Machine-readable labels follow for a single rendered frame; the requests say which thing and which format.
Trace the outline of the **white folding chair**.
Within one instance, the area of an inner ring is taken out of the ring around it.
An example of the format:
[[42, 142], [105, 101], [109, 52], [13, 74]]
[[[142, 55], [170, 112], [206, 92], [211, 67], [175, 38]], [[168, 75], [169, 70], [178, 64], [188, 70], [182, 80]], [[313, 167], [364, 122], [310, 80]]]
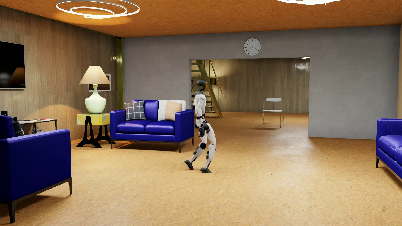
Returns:
[[[281, 102], [283, 103], [283, 99], [279, 98], [279, 97], [269, 97], [266, 98], [266, 100], [263, 101], [264, 102], [273, 102], [273, 108], [274, 108], [274, 104], [276, 102]], [[265, 124], [270, 124], [270, 125], [279, 125], [279, 127], [282, 127], [282, 124], [284, 125], [284, 117], [282, 116], [282, 112], [283, 110], [278, 110], [278, 109], [264, 109], [263, 110], [263, 125], [262, 128], [264, 128]], [[265, 113], [279, 113], [279, 117], [280, 117], [280, 123], [264, 123], [264, 114]]]

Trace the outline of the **white humanoid robot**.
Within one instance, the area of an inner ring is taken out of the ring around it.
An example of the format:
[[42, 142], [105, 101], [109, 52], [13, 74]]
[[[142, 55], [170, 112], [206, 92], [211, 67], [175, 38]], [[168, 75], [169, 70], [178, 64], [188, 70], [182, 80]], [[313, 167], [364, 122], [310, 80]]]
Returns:
[[196, 148], [193, 153], [193, 156], [190, 160], [186, 160], [186, 165], [193, 170], [192, 163], [203, 153], [203, 151], [207, 147], [207, 139], [210, 141], [210, 145], [208, 146], [208, 152], [206, 156], [206, 163], [205, 167], [201, 168], [200, 171], [204, 173], [211, 173], [208, 169], [216, 150], [216, 138], [213, 128], [211, 127], [210, 123], [206, 121], [204, 114], [205, 114], [205, 105], [207, 102], [206, 96], [204, 95], [203, 91], [205, 88], [206, 81], [198, 80], [196, 82], [197, 85], [200, 86], [200, 89], [195, 94], [195, 99], [193, 102], [194, 110], [197, 115], [195, 121], [195, 128], [199, 131], [199, 137], [201, 138], [201, 143]]

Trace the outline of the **beige cushion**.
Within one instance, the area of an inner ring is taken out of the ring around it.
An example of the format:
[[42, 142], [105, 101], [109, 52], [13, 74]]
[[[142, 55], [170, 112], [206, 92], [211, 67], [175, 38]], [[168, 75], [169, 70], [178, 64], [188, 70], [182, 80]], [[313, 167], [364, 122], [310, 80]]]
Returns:
[[183, 104], [181, 102], [168, 100], [165, 108], [164, 119], [168, 121], [175, 121], [175, 113], [182, 111], [182, 105]]

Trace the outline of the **wooden staircase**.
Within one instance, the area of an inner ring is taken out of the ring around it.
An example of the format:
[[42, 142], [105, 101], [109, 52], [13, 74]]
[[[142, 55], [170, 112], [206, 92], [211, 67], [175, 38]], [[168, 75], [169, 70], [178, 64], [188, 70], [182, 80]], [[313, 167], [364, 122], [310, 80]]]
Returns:
[[219, 107], [219, 95], [223, 94], [219, 84], [213, 62], [211, 59], [193, 59], [191, 60], [191, 91], [192, 100], [195, 99], [195, 94], [200, 89], [197, 81], [204, 80], [203, 94], [206, 97], [205, 113], [207, 117], [222, 118], [222, 112]]

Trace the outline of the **white cushion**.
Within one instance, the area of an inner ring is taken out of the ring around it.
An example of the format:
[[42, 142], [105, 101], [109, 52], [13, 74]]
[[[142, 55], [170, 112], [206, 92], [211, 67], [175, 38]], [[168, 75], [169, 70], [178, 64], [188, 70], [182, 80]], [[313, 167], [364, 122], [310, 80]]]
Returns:
[[[164, 119], [164, 113], [165, 113], [165, 108], [167, 105], [168, 100], [159, 100], [159, 107], [158, 107], [158, 121], [163, 121]], [[186, 101], [185, 100], [171, 100], [174, 102], [181, 102], [182, 105], [182, 111], [186, 110]]]

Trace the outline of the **blue two-seat sofa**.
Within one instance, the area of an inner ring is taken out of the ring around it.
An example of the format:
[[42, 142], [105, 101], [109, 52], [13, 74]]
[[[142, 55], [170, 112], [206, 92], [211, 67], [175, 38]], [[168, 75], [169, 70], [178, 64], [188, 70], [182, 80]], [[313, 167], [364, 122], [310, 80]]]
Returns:
[[194, 111], [175, 113], [175, 121], [158, 121], [158, 100], [144, 100], [146, 120], [126, 121], [126, 110], [110, 112], [111, 141], [137, 141], [178, 144], [194, 141]]

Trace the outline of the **grey plaid cushion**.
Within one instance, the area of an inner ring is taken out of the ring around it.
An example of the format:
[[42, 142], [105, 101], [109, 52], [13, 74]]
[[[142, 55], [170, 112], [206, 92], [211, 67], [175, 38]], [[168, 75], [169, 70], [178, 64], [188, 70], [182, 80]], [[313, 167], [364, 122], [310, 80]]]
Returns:
[[144, 100], [138, 102], [124, 103], [126, 110], [126, 121], [129, 120], [146, 120], [144, 110]]

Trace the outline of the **pale green table lamp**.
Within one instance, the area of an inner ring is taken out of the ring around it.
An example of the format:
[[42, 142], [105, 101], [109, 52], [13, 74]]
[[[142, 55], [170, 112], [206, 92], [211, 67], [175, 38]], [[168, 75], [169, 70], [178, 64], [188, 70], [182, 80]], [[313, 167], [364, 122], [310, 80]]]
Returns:
[[95, 65], [89, 66], [80, 84], [93, 85], [93, 94], [85, 99], [88, 112], [91, 114], [102, 113], [106, 105], [106, 99], [98, 94], [97, 87], [98, 84], [110, 84], [102, 68]]

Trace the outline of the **yellow side table black legs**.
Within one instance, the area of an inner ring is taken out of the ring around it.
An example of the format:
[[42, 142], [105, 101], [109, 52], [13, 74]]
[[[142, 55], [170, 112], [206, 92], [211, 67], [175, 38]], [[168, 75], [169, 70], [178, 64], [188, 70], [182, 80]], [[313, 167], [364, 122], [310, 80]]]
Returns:
[[[101, 114], [78, 114], [77, 115], [77, 124], [85, 125], [84, 129], [84, 137], [81, 142], [78, 143], [77, 147], [83, 147], [85, 144], [91, 144], [96, 148], [101, 148], [101, 145], [98, 141], [105, 140], [110, 144], [115, 144], [114, 141], [111, 141], [111, 138], [108, 134], [107, 125], [110, 124], [110, 114], [109, 113], [101, 113]], [[96, 138], [94, 138], [92, 125], [100, 126], [99, 134]]]

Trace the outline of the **white ceiling light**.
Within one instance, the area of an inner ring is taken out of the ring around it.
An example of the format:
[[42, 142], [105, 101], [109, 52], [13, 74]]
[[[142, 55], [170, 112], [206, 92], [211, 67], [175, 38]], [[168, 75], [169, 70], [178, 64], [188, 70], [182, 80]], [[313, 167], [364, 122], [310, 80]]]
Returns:
[[338, 2], [342, 0], [276, 0], [283, 3], [291, 3], [291, 4], [304, 4], [304, 5], [319, 5], [328, 3]]

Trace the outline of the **low dark console table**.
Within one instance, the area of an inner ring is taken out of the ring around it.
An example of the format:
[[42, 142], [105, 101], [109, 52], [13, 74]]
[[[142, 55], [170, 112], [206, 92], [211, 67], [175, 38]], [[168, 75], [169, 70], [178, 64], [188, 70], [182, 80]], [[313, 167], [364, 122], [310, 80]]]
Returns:
[[19, 120], [18, 122], [21, 125], [28, 125], [28, 124], [33, 124], [33, 130], [32, 134], [36, 134], [38, 132], [38, 123], [43, 123], [43, 122], [49, 122], [49, 121], [54, 121], [55, 122], [55, 129], [58, 129], [57, 126], [57, 120], [56, 119], [47, 119], [47, 118], [42, 118], [42, 119], [27, 119], [27, 120]]

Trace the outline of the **dark striped cushion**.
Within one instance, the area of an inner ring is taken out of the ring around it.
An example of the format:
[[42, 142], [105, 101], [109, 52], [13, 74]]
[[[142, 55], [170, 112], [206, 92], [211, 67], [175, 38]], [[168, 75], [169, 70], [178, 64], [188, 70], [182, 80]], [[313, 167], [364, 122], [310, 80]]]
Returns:
[[15, 136], [23, 136], [24, 132], [21, 128], [20, 122], [18, 121], [17, 117], [12, 117], [12, 122], [13, 122], [13, 128], [15, 131]]

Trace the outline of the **blue sofa with dark legs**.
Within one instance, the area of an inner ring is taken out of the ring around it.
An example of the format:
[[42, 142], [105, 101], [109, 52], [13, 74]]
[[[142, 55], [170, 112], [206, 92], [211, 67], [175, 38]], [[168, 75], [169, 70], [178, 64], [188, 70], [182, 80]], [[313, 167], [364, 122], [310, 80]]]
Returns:
[[402, 181], [402, 119], [378, 119], [376, 168], [382, 162]]

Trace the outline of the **round white wall clock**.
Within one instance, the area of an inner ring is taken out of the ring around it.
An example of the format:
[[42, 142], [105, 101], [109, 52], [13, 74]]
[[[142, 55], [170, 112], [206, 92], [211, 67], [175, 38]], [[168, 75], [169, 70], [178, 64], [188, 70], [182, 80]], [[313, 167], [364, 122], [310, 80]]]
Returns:
[[244, 52], [248, 56], [257, 55], [260, 52], [261, 43], [256, 38], [250, 38], [244, 42]]

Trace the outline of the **black wall television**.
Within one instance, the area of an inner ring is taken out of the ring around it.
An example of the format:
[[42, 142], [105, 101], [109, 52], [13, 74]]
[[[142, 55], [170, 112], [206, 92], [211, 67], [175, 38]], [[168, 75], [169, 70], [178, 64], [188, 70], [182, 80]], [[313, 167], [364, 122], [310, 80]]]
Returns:
[[24, 45], [0, 41], [0, 89], [25, 89]]

